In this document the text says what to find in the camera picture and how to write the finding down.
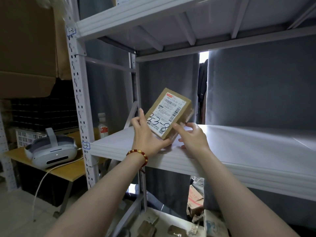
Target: white vr headset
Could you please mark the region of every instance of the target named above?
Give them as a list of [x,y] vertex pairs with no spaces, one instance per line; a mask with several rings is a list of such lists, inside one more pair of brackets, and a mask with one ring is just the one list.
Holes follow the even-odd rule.
[[33,165],[46,169],[76,157],[77,146],[73,138],[55,135],[52,128],[47,128],[46,133],[47,137],[36,139],[25,147],[25,154]]

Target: red logo on label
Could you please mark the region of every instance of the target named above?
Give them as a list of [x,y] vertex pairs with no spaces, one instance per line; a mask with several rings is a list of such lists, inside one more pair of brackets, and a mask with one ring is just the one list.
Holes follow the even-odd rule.
[[107,133],[107,127],[102,127],[100,128],[101,133]]

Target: white crate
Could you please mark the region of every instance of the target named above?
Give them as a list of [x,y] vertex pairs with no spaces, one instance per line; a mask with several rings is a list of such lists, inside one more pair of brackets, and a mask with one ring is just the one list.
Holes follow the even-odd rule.
[[18,147],[24,147],[31,144],[34,140],[46,136],[44,133],[15,129],[16,141]]

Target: white cable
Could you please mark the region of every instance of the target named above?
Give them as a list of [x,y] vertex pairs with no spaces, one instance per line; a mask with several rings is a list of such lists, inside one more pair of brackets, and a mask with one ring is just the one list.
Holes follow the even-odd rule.
[[38,186],[38,188],[37,188],[37,190],[36,190],[36,193],[35,193],[35,196],[34,196],[33,205],[32,205],[32,219],[33,219],[33,222],[35,222],[34,212],[35,212],[36,196],[37,196],[37,194],[38,194],[38,191],[39,191],[39,189],[40,189],[40,186],[41,186],[41,184],[42,184],[44,178],[46,177],[46,175],[48,175],[49,172],[51,172],[52,170],[55,170],[55,169],[57,169],[57,168],[59,168],[59,167],[62,167],[62,166],[69,165],[69,164],[74,163],[74,162],[77,162],[78,160],[81,160],[81,159],[83,159],[83,157],[81,157],[80,159],[74,160],[74,161],[72,161],[72,162],[62,164],[62,165],[60,165],[60,166],[55,166],[54,168],[51,168],[49,171],[47,171],[47,173],[44,175],[44,177],[43,177],[42,180],[40,181],[39,186]]

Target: sticker with blue border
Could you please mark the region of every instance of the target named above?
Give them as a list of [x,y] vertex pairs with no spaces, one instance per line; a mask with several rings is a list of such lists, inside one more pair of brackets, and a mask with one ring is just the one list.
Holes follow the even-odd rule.
[[77,33],[77,30],[76,28],[73,28],[73,27],[67,27],[66,28],[66,34],[68,37],[72,36],[72,35],[75,35]]
[[82,142],[82,148],[86,150],[90,150],[90,143],[89,142]]

